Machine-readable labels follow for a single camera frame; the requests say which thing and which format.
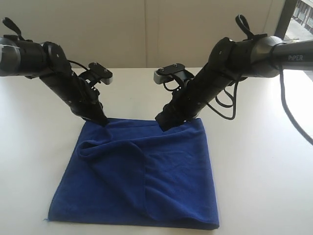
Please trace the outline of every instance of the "table surface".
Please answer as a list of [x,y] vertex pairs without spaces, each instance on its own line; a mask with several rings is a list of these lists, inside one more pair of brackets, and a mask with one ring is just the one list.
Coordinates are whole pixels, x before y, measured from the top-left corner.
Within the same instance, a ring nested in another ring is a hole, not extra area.
[[[112,84],[98,85],[109,117],[153,120],[171,98],[153,82],[154,69],[112,72]],[[288,105],[313,136],[313,82],[302,71],[285,77]],[[39,79],[0,78],[0,108],[1,234],[312,234],[313,147],[286,117],[278,77],[242,82],[234,121],[200,114],[220,214],[215,231],[45,221],[84,122]]]

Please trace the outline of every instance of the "blue towel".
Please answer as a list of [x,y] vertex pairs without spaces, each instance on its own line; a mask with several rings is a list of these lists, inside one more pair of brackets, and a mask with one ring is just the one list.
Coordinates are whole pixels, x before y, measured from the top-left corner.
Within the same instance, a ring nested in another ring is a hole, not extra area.
[[219,227],[200,119],[162,132],[155,121],[86,122],[52,199],[50,221]]

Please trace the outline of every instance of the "white wall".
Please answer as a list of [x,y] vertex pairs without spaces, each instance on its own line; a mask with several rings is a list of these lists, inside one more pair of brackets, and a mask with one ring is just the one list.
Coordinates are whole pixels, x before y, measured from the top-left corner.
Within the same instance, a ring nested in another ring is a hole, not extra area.
[[[68,59],[108,68],[200,67],[215,43],[242,40],[235,16],[273,34],[284,0],[2,0],[0,17],[26,38],[62,46]],[[3,25],[0,32],[9,33]]]

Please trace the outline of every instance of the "microfiber cloth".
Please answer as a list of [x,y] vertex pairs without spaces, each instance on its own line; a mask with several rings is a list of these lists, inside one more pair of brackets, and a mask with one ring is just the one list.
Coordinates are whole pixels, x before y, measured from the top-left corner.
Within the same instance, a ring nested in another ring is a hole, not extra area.
[[156,121],[86,122],[52,199],[50,221],[219,227],[200,119],[162,132]]

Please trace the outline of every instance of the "piper logo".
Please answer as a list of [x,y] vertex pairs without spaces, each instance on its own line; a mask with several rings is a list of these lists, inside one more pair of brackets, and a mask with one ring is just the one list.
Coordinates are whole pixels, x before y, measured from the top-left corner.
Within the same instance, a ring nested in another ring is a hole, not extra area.
[[303,55],[289,55],[289,61],[303,61]]

